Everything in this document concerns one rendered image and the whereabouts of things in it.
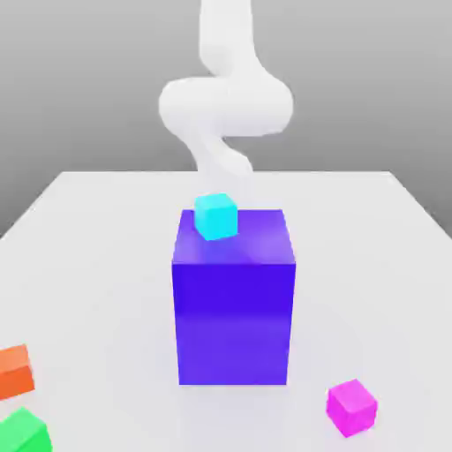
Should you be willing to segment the small magenta cube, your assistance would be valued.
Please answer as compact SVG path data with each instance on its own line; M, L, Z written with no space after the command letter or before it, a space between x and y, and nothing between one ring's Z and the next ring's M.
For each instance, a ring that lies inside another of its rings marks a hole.
M326 413L345 438L370 429L377 410L377 400L358 379L328 390Z

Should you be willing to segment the small cyan cube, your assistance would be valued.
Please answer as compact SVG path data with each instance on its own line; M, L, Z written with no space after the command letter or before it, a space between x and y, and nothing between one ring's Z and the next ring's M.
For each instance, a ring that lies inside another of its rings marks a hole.
M207 241L234 237L238 229L237 205L226 193L199 196L194 202L194 225Z

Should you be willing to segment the large purple box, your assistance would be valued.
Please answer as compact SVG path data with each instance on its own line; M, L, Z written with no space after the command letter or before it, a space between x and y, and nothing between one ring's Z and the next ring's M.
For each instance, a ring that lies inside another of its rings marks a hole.
M238 234L215 241L183 211L172 259L180 384L285 384L295 280L282 211L241 210Z

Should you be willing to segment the small green cube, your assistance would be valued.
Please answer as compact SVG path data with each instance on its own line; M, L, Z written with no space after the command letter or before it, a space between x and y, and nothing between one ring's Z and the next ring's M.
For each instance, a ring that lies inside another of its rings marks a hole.
M0 421L0 452L53 452L47 424L20 408Z

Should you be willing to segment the small orange cube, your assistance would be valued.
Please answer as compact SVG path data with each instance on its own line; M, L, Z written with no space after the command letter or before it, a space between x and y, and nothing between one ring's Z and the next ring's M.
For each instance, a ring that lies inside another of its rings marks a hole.
M0 350L0 401L35 389L34 376L25 344Z

